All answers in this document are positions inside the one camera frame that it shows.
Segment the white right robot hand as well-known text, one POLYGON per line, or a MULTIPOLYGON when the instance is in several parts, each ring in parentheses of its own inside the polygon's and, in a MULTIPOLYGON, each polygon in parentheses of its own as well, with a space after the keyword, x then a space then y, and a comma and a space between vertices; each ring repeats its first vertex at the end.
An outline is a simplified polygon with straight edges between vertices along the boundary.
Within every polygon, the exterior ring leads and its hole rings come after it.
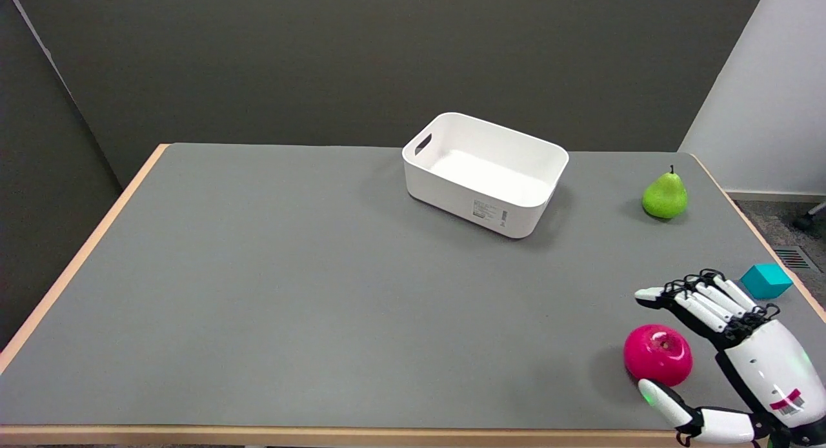
POLYGON ((752 444, 823 447, 824 384, 799 340, 780 321, 779 307, 760 306, 722 272, 698 274, 634 293, 643 307, 667 309, 716 350, 715 361, 741 400, 740 412, 691 407, 669 386, 640 378, 638 390, 661 413, 685 447, 752 444))

